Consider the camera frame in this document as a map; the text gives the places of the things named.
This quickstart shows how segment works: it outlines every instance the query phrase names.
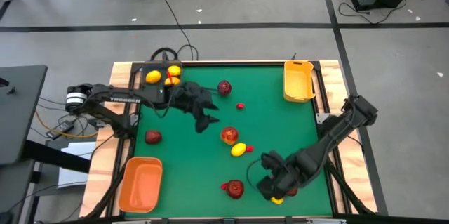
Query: orange bowl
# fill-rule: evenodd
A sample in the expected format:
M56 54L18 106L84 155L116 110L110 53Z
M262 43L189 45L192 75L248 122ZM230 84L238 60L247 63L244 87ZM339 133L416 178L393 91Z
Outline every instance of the orange bowl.
M162 181L162 162L153 157L133 157L126 164L119 208L129 213L148 213L157 205Z

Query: toy fruit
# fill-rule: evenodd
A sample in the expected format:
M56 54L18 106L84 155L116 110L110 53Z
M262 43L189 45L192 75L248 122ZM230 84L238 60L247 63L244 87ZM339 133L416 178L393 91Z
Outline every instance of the toy fruit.
M178 77L181 75L181 67L179 67L179 66L172 65L172 66L168 67L167 70L172 77Z
M252 152L254 150L253 146L247 146L245 143L237 143L231 149L231 155L235 157L240 157L244 152Z
M226 190L226 193L233 199L240 199L243 195L245 187L240 180L230 180L228 183L222 184L222 190Z
M170 78L167 78L164 84L172 85L172 81L173 81L173 84L175 84L175 85L177 85L181 82L180 79L178 79L177 77L171 77L171 80L170 80Z
M239 139L239 132L233 126L227 126L222 130L220 137L225 143L234 145Z
M275 204L282 204L283 203L283 199L277 199L275 197L272 197L272 202Z
M217 90L220 95L223 96L229 95L231 93L231 89L232 89L231 84L226 80L223 80L220 83L218 83Z
M152 70L145 77L145 81L148 84L155 84L159 80L161 80L161 77L162 77L162 74L158 70Z
M291 197L295 196L296 194L297 194L297 188L296 187L292 188L292 190L289 190L287 192L287 196L291 196Z
M162 140L162 134L161 132L157 130L148 130L145 133L145 142L146 144L157 144L160 143Z

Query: yellow cable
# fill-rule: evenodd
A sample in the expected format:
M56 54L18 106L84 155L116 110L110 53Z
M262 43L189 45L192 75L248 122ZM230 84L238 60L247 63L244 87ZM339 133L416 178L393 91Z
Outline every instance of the yellow cable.
M45 123L42 121L42 119L41 119L41 117L39 116L39 113L38 113L37 111L35 111L34 113L36 113L36 117L37 117L37 119L39 120L39 122L41 123L41 125L42 125L44 128L46 128L46 129L48 129L48 130L50 130L50 131L52 131L52 132L54 132L54 133L60 133L60 134L62 134L63 136L69 136L69 137L72 137L72 138L90 138L90 137L92 137L92 136L96 136L96 135L97 135L97 133L93 133L93 134L90 134L90 135L88 135L88 136L76 136L76 135L72 135L72 134L69 134L69 133L63 133L63 132L57 131L57 130L52 129L51 127L45 125Z

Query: white paper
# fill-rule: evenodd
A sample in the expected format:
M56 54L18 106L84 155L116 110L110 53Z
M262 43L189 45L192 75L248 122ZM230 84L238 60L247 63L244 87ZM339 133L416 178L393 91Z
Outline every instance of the white paper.
M95 142L69 143L69 147L62 148L61 151L74 155L83 154L80 157L83 157L84 159L90 159L92 155L91 153L94 149L95 149ZM88 177L87 173L59 168L58 189L75 185L85 185L86 182L82 183L78 182L87 181L87 177Z

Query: yellow lemon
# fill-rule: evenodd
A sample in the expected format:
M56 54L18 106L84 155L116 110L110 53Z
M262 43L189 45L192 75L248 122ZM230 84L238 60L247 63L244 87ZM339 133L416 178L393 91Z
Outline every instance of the yellow lemon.
M173 65L168 67L168 73L170 73L170 75L172 77L178 77L181 75L181 68L179 66Z
M162 74L157 70L150 71L145 77L145 81L149 84L155 84L161 80Z
M180 79L178 79L177 77L172 77L171 79L173 80L173 83L174 83L175 85L177 85L177 84L180 83ZM169 78L169 77L166 78L165 85L171 85L171 81L170 81L170 78Z
M283 199L277 199L275 197L272 197L272 202L275 204L282 204L283 203Z

